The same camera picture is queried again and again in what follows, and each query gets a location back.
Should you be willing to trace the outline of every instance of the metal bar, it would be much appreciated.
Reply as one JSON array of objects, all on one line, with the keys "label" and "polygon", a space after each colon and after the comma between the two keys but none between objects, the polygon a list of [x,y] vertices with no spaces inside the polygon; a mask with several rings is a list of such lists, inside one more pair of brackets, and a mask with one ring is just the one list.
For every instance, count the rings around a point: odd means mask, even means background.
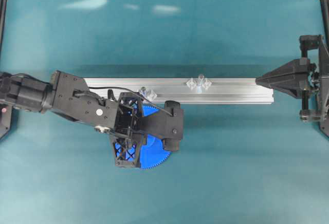
[{"label": "metal bar", "polygon": [[[142,87],[152,89],[157,97],[154,103],[173,100],[184,104],[271,104],[273,90],[255,83],[254,78],[208,78],[212,85],[205,90],[199,86],[191,90],[189,78],[85,78],[90,87],[116,86],[138,91]],[[113,90],[119,97],[121,90]],[[93,89],[107,98],[107,89]]]}]

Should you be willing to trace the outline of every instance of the blue gear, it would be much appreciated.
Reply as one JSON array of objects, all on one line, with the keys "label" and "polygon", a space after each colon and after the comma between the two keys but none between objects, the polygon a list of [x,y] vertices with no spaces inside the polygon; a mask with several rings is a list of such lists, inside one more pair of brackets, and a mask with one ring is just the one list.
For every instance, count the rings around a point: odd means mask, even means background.
[{"label": "blue gear", "polygon": [[[155,107],[143,105],[144,116],[151,115],[158,112]],[[150,169],[163,163],[170,151],[165,151],[162,148],[162,141],[152,135],[148,135],[147,144],[143,145],[140,149],[140,168]]]}]

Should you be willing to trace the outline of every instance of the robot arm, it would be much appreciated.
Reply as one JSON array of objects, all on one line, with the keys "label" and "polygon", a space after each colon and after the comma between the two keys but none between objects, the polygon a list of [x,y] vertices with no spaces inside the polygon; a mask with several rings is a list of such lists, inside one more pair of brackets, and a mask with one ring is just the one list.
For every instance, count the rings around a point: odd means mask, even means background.
[{"label": "robot arm", "polygon": [[180,104],[167,101],[163,109],[157,107],[158,112],[145,117],[143,100],[147,99],[132,91],[122,92],[116,100],[111,89],[107,99],[101,98],[83,78],[60,71],[52,75],[49,83],[28,74],[0,73],[0,103],[6,110],[49,110],[70,121],[93,126],[110,135],[115,165],[120,167],[140,167],[140,149],[147,143],[147,134],[161,139],[164,150],[179,149],[184,116]]}]

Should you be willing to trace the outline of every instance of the blue-green tabletop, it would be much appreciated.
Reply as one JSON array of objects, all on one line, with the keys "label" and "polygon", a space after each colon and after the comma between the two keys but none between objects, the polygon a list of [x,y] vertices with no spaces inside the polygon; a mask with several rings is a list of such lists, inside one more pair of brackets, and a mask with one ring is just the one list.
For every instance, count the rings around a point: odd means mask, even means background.
[{"label": "blue-green tabletop", "polygon": [[[323,32],[319,0],[8,0],[0,71],[257,77]],[[300,107],[183,105],[179,152],[146,171],[115,167],[92,127],[15,112],[0,223],[327,223],[329,139]]]}]

